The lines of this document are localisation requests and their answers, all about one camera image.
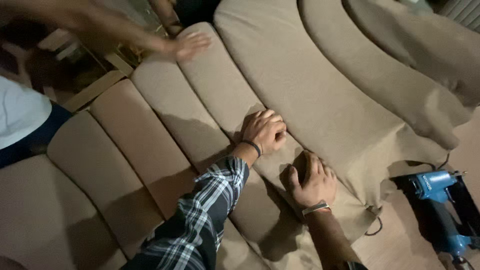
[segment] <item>blurred hand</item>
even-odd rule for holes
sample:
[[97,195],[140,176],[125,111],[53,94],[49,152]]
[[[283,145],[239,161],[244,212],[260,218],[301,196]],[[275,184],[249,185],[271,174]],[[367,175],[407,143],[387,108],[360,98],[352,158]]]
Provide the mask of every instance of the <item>blurred hand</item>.
[[287,140],[287,125],[273,110],[258,111],[250,120],[244,140],[255,143],[263,154],[277,151]]
[[177,61],[191,60],[196,54],[208,49],[211,44],[206,33],[190,33],[166,45],[165,53],[173,55]]
[[336,195],[337,178],[335,173],[323,165],[315,154],[306,150],[303,153],[307,158],[305,180],[300,183],[297,169],[290,166],[287,190],[301,208],[312,207],[321,200],[331,206]]

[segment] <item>stapler gun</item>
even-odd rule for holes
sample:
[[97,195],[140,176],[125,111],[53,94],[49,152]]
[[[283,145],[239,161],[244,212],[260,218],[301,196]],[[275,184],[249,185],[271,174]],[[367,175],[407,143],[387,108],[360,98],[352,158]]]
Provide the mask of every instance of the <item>stapler gun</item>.
[[[466,262],[462,256],[468,246],[480,248],[480,213],[463,182],[464,173],[435,171],[392,179],[412,206],[422,236],[437,253],[452,255],[454,265]],[[458,220],[447,210],[448,201]]]

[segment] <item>black cord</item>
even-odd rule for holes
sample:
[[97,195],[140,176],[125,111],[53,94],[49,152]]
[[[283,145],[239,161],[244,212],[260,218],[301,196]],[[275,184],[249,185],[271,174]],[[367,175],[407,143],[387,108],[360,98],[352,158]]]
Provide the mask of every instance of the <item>black cord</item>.
[[382,220],[380,219],[380,217],[377,217],[378,219],[378,222],[380,222],[380,229],[378,229],[378,231],[374,232],[374,233],[368,233],[366,232],[365,235],[366,236],[374,236],[374,235],[377,235],[383,228],[384,228],[384,224],[382,223]]
[[442,163],[442,164],[438,167],[438,169],[436,169],[436,171],[439,170],[439,169],[441,169],[441,168],[443,168],[443,167],[448,163],[448,160],[449,160],[449,159],[450,159],[450,152],[448,152],[448,154],[447,154],[447,159],[445,160],[445,162]]

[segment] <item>upholstery fabric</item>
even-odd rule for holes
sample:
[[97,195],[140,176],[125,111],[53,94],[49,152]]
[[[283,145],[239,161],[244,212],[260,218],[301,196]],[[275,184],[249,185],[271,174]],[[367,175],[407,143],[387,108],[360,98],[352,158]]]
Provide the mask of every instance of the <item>upholstery fabric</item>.
[[444,149],[417,136],[331,64],[306,33],[295,1],[223,0],[215,23],[262,103],[365,206],[381,206],[380,183],[393,163],[445,159]]
[[262,259],[253,252],[230,219],[225,222],[223,239],[216,253],[217,270],[268,270]]
[[[230,139],[238,143],[241,141],[239,136],[245,117],[258,110],[264,110],[265,107],[245,81],[209,24],[193,25],[184,30],[180,36],[195,31],[209,33],[212,45],[194,61],[180,63],[180,67],[218,125]],[[303,157],[302,151],[302,146],[288,135],[283,148],[271,155],[260,157],[254,164],[255,170],[265,177],[293,208],[296,204],[287,195],[281,183],[281,180],[285,180],[281,179],[281,174],[288,164],[296,163],[295,160],[298,160],[299,156],[300,159]],[[344,186],[339,186],[337,202],[333,207],[337,219],[351,241],[362,236],[375,218]]]
[[[152,88],[151,94],[155,96],[158,90],[158,87]],[[191,191],[195,170],[155,113],[130,80],[123,80],[104,92],[92,103],[90,111],[123,151],[165,217],[169,218],[175,211],[178,196]],[[217,253],[217,269],[267,269],[229,220],[225,223],[222,245]]]
[[464,106],[480,104],[478,33],[393,0],[348,0],[346,6],[357,25],[386,53],[447,87]]
[[416,134],[445,149],[458,145],[453,128],[469,120],[470,110],[448,88],[378,48],[356,27],[342,0],[302,0],[299,8],[319,50],[363,93]]
[[78,113],[57,131],[47,154],[91,198],[132,258],[163,218],[101,126],[88,112]]
[[0,170],[0,185],[0,256],[29,270],[126,262],[87,196],[45,155]]
[[196,172],[132,82],[116,83],[92,103],[90,112],[170,218],[179,197],[192,191]]
[[[203,30],[206,31],[210,27],[207,24],[203,25],[204,28],[195,28],[192,26],[186,31]],[[213,39],[213,45],[209,49],[210,59],[221,60],[219,63],[224,63],[224,55],[218,54],[218,39]],[[205,65],[203,56],[199,56],[191,63],[199,63],[199,69],[209,69],[209,66]],[[207,74],[201,74],[201,76],[212,75],[215,71],[218,71],[217,65],[212,65],[211,70]],[[223,66],[226,72],[218,73],[218,80],[222,81],[223,76],[228,72],[233,72],[231,69],[231,62],[227,66]],[[180,147],[185,154],[189,156],[193,165],[202,170],[205,160],[211,160],[211,157],[215,157],[217,153],[222,153],[224,149],[227,149],[230,141],[225,136],[223,131],[218,127],[207,110],[203,106],[203,99],[200,101],[196,93],[190,88],[184,75],[177,65],[163,59],[159,55],[153,55],[149,59],[146,59],[134,72],[132,80],[137,89],[146,98],[147,102],[158,111],[160,118],[165,123],[169,131],[174,135]],[[238,80],[238,77],[227,77],[226,82],[230,82],[229,85],[223,84],[206,85],[212,91],[221,95],[221,90],[228,93],[237,93],[235,90],[243,96],[249,97],[248,92],[245,89],[232,87],[232,90],[227,90],[225,87],[234,85],[244,85]],[[229,110],[224,113],[232,117],[232,121],[228,124],[234,128],[241,126],[243,117],[248,113],[248,109],[251,104],[249,100],[236,99],[230,97],[232,100],[222,100],[219,102],[225,102],[233,104],[237,102],[241,106],[246,106],[246,110],[240,109],[236,106],[231,106]],[[218,107],[212,107],[212,111],[218,110]],[[228,134],[232,134],[232,130],[227,130]],[[196,147],[195,143],[201,143],[201,147]],[[293,144],[293,139],[289,139],[288,149],[286,157],[277,158],[272,162],[277,162],[272,168],[276,173],[276,185],[271,186],[265,183],[255,170],[251,170],[249,180],[245,186],[245,189],[240,196],[236,209],[231,214],[230,218],[236,224],[242,235],[245,236],[252,248],[261,254],[267,264],[273,269],[284,269],[291,265],[295,267],[303,266],[305,269],[315,269],[320,266],[318,256],[315,252],[312,240],[308,232],[302,227],[301,223],[296,218],[295,213],[288,207],[285,201],[279,197],[277,191],[281,186],[278,180],[279,166],[282,164],[282,159],[292,162],[297,155],[301,153],[301,149],[298,144]],[[374,216],[365,210],[365,207],[359,203],[359,201],[352,195],[347,195],[347,191],[339,189],[339,194],[344,193],[344,198],[339,199],[339,204],[334,207],[345,207],[348,212],[345,212],[345,224],[342,224],[347,231],[347,235],[351,240],[355,240],[361,234],[363,234],[366,228],[370,225]]]

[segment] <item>floor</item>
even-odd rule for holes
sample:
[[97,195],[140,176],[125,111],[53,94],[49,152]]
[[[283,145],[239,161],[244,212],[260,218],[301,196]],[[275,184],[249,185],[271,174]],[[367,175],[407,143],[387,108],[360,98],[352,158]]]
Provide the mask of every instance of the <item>floor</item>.
[[[472,121],[455,129],[460,145],[451,152],[449,165],[468,171],[465,182],[477,206],[480,206],[480,109]],[[444,270],[432,246],[422,238],[407,199],[400,191],[390,195],[381,214],[383,229],[375,236],[363,236],[352,246],[369,270]],[[480,270],[480,250],[466,255]]]

